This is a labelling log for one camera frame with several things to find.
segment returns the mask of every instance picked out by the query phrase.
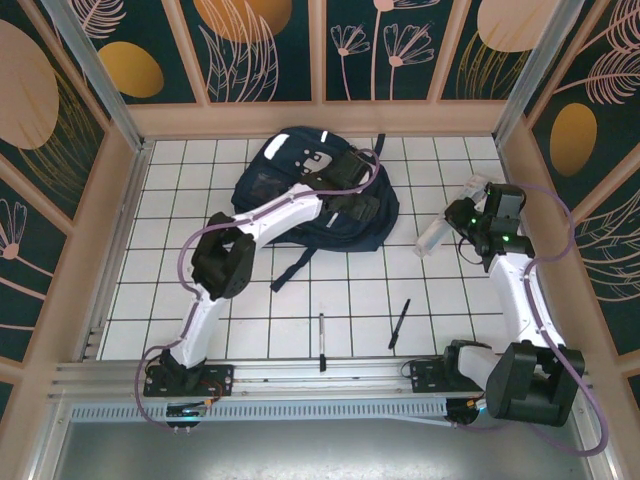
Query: backpack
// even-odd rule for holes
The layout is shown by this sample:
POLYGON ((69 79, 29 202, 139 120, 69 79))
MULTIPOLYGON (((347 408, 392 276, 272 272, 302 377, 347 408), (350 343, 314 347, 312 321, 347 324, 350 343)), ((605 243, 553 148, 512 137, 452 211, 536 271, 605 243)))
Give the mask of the backpack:
MULTIPOLYGON (((381 134, 376 142, 376 153, 382 151, 383 143, 384 135, 381 134)), ((273 200, 298 183, 305 174, 327 168, 334 158, 347 150, 355 152, 357 149, 326 130, 285 128, 267 140, 238 180, 231 198, 235 212, 244 213, 273 200)), ((368 155, 359 154, 358 157, 374 163, 368 155)), ((358 219, 357 214, 323 212, 315 220, 300 224, 271 242, 290 242, 308 247, 300 259, 272 283, 273 291, 280 290, 318 249, 374 252, 382 245, 395 225, 399 210, 398 199, 382 165, 374 182, 360 195, 363 199, 373 197, 376 209, 371 215, 358 219)))

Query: gray floor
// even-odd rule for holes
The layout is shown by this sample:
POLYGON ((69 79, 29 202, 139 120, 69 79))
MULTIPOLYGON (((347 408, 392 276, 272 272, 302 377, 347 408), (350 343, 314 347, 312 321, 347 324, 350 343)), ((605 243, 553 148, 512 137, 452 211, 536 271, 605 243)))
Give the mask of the gray floor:
MULTIPOLYGON (((551 429, 573 443, 572 428, 551 429)), ((584 460, 522 425, 470 433, 395 420, 229 422, 189 437, 143 424, 74 424, 58 480, 590 479, 584 460)))

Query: white tiled floor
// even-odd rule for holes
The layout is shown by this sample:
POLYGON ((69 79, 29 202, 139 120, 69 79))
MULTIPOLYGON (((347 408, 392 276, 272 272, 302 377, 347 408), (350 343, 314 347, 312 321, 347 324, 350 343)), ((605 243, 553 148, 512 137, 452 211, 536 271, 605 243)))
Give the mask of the white tiled floor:
MULTIPOLYGON (((358 147, 374 144, 369 137, 348 140, 358 147)), ((176 337, 189 304, 176 273, 179 248, 212 214, 233 213, 235 183, 263 144, 264 139, 156 143, 100 359, 137 359, 145 348, 176 337)), ((381 158, 401 213, 385 246, 374 253, 320 251, 278 293, 270 290, 271 280, 304 249, 261 250, 252 282, 222 315, 211 359, 316 357, 321 312, 328 357, 440 354, 456 338, 504 349, 498 296, 482 267, 460 257, 454 236, 432 257, 420 260, 412 252, 418 234, 472 173, 504 178, 493 141, 388 137, 381 158), (400 338, 388 350, 407 298, 411 305, 400 338)), ((478 260, 468 245, 462 254, 478 260)))

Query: purple cable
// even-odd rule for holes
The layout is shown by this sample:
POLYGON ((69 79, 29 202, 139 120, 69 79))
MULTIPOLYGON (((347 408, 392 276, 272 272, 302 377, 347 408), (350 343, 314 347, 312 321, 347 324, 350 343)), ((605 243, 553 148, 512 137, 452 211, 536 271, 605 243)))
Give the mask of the purple cable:
POLYGON ((149 354, 155 350, 168 350, 171 349, 173 347, 175 347, 176 345, 180 344, 180 342, 182 342, 182 340, 184 340, 184 338, 187 336, 187 333, 189 332, 189 329, 191 328, 191 323, 193 322, 193 317, 195 315, 196 309, 198 308, 199 302, 200 300, 202 300, 202 296, 200 295, 200 292, 193 288, 191 285, 189 285, 189 283, 187 282, 187 280, 184 278, 184 272, 183 272, 183 267, 184 267, 184 258, 187 255, 187 250, 189 249, 189 247, 191 246, 191 244, 193 242, 195 242, 198 238, 200 238, 202 235, 205 235, 207 233, 213 232, 215 230, 223 230, 226 228, 233 228, 233 227, 239 227, 241 225, 246 225, 247 223, 252 223, 256 220, 260 220, 262 217, 264 217, 265 215, 269 215, 270 213, 276 211, 277 209, 279 209, 280 207, 293 202, 294 200, 298 199, 298 198, 302 198, 302 197, 308 197, 311 195, 329 195, 329 196, 339 196, 339 195, 353 195, 354 193, 360 193, 361 191, 363 191, 365 188, 369 187, 373 181, 376 179, 376 177, 378 176, 378 172, 380 171, 380 158, 378 157, 378 154, 373 151, 370 148, 361 148, 360 150, 358 150, 356 153, 360 154, 360 153, 368 153, 369 155, 371 155, 371 157, 373 158, 373 171, 369 177, 369 179, 363 183, 362 185, 358 185, 357 187, 354 188, 350 188, 347 190, 309 190, 306 192, 299 192, 296 193, 294 195, 292 195, 290 198, 285 198, 283 199, 281 202, 278 202, 275 205, 272 205, 271 207, 265 209, 264 211, 257 213, 253 216, 253 218, 247 218, 245 220, 236 220, 235 222, 230 222, 230 223, 221 223, 218 225, 210 225, 208 227, 205 227, 201 230, 198 230, 197 232, 195 232, 193 235, 191 235, 186 242, 184 242, 184 245, 182 246, 182 249, 180 250, 180 254, 178 255, 178 279, 180 280, 180 284, 182 285, 182 287, 193 293, 196 296, 196 302, 193 304, 193 307, 191 307, 191 310, 189 311, 189 315, 187 316, 187 322, 184 326, 184 329, 182 330, 182 333, 180 333, 180 336, 178 337, 177 340, 174 340, 171 343, 168 343, 167 345, 154 345, 153 347, 149 347, 143 354, 142 354, 142 358, 140 359, 140 362, 138 363, 138 368, 136 369, 136 374, 135 374, 135 380, 134 380, 134 385, 133 385, 133 393, 134 393, 134 397, 136 400, 136 405, 138 407, 138 411, 140 412, 140 415, 142 415, 142 417, 149 423, 152 423, 153 425, 156 425, 157 427, 160 427, 164 430, 168 430, 168 431, 174 431, 171 427, 169 427, 168 425, 162 423, 162 422, 158 422, 156 420, 154 420, 153 418, 151 418, 147 412, 144 410, 144 406, 142 405, 142 400, 140 399, 140 375, 142 374, 142 370, 144 369, 144 363, 147 360, 147 357, 149 356, 149 354))
POLYGON ((573 220, 573 216, 571 215, 571 211, 569 210, 569 207, 565 205, 562 199, 558 197, 558 195, 555 192, 552 192, 551 190, 548 190, 544 187, 540 187, 538 185, 521 184, 517 186, 520 188, 537 190, 539 192, 546 193, 562 207, 562 210, 564 210, 565 215, 569 219, 569 241, 567 242, 567 246, 564 248, 564 250, 562 250, 562 252, 560 252, 558 255, 555 255, 553 257, 534 258, 524 270, 524 289, 527 295, 527 300, 529 301, 529 306, 531 307, 531 313, 533 314, 533 319, 536 322, 536 326, 540 330, 540 334, 542 335, 542 338, 544 338, 545 342, 547 342, 547 345, 549 345, 549 348, 551 349, 551 351, 553 351, 553 353, 558 358, 558 360, 560 360, 562 365, 564 365, 564 367, 567 369, 567 371, 569 372, 569 375, 571 375, 571 377, 576 381, 576 383, 580 387, 580 390, 582 390, 584 395, 587 397, 587 400, 589 400, 589 403, 593 407, 593 410, 595 411, 596 416, 598 417, 598 421, 600 422, 600 432, 601 432, 600 442, 594 448, 591 448, 589 450, 576 450, 572 447, 569 447, 547 436, 544 432, 542 432, 539 428, 535 427, 534 425, 530 425, 530 427, 534 431, 534 433, 538 435, 538 437, 540 437, 542 440, 547 442, 549 445, 552 445, 557 449, 563 451, 564 453, 568 453, 576 457, 591 457, 593 455, 597 455, 603 452, 604 449, 607 447, 607 443, 609 442, 609 425, 607 423, 607 419, 605 418, 605 414, 602 410, 602 407, 600 407, 600 404, 596 400, 593 393, 589 390, 589 387, 587 386, 587 384, 584 382, 584 380, 582 380, 578 372, 576 372, 576 370, 571 366, 571 364, 567 360, 567 357, 564 356, 564 354, 560 351, 558 346, 551 339, 551 336, 547 333, 547 330, 544 326, 542 318, 540 318, 540 313, 538 312, 538 308, 536 307, 535 298, 533 296, 533 289, 531 287, 531 279, 530 279, 531 271, 538 264, 557 262, 558 260, 564 258, 571 251, 571 249, 573 248, 573 244, 575 242, 576 225, 573 220))

